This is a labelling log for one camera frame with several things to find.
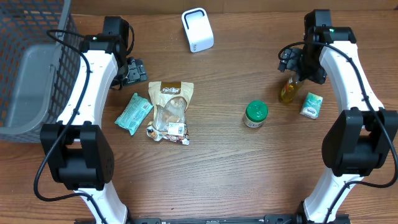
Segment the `yellow oil bottle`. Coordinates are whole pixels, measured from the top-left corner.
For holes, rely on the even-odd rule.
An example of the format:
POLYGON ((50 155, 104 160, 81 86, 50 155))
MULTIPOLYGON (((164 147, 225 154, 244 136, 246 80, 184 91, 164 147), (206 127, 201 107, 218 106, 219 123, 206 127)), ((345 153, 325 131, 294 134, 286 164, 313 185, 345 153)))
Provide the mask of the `yellow oil bottle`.
POLYGON ((303 86, 304 81, 300 81, 297 73, 293 74, 284 84, 280 93, 279 100, 282 103, 289 104, 295 98, 295 95, 303 86))

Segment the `green flushable wipes pack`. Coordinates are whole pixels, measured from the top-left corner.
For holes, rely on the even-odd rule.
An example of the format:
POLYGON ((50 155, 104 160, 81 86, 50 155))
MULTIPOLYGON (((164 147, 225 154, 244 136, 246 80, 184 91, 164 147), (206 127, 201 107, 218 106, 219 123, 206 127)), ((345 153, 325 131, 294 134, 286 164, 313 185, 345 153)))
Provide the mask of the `green flushable wipes pack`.
POLYGON ((149 100, 135 93, 114 123, 133 136, 153 107, 149 100))

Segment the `brown mixed nuts bag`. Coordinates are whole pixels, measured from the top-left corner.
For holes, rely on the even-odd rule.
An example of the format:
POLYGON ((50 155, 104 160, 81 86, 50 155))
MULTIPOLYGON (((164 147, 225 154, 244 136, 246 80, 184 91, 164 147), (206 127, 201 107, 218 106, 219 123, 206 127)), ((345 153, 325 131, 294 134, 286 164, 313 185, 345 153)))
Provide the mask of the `brown mixed nuts bag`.
POLYGON ((154 105, 154 120, 146 128, 147 135, 159 142, 163 139, 189 145, 185 112, 193 96, 190 82, 150 82, 149 96, 154 105))

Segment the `small teal tissue pack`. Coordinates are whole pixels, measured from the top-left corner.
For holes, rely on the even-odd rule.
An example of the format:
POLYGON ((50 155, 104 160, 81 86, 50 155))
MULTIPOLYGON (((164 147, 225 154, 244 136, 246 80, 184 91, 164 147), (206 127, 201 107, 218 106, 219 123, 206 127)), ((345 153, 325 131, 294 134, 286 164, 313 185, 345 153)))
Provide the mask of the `small teal tissue pack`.
POLYGON ((303 103, 300 114, 312 119, 317 119, 322 107, 323 98, 308 92, 307 97, 303 103))

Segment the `green lidded jar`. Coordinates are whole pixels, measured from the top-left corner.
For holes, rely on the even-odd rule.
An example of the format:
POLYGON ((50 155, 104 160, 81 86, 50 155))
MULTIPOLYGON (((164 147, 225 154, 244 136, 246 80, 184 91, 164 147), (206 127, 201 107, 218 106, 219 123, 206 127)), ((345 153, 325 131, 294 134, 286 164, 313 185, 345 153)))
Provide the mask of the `green lidded jar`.
POLYGON ((260 100, 250 102, 243 115, 243 122, 249 128, 259 128, 269 113, 267 105, 260 100))

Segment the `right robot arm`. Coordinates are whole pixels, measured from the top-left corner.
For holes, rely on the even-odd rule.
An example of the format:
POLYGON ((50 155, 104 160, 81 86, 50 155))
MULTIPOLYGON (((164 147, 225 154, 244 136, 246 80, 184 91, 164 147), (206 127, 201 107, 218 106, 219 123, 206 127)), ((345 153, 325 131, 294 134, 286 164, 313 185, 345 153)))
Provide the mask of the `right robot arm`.
POLYGON ((328 77, 340 113, 322 142, 326 168, 301 203, 297 223, 349 223, 337 210, 355 185, 383 189, 397 182, 396 175, 386 184, 363 180, 388 154, 397 160, 397 111, 386 110, 371 89, 349 27, 312 25, 303 41, 285 46, 278 58, 281 71, 293 70, 302 80, 314 80, 317 72, 328 77))

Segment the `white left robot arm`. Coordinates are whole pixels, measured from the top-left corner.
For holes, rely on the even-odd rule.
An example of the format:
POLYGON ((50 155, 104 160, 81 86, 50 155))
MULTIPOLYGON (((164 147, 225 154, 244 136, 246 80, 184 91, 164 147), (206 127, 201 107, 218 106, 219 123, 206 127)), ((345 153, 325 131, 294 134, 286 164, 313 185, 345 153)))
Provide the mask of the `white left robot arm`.
POLYGON ((79 47, 71 50, 80 56, 80 70, 61 115, 40 131, 45 158, 34 178, 35 196, 45 202, 80 197, 95 223, 130 223, 129 209, 111 181, 114 154, 101 130, 108 90, 115 78, 128 74, 128 36, 86 35, 79 47), (39 179, 45 167, 55 182, 71 190, 70 194, 52 198, 40 194, 39 179))

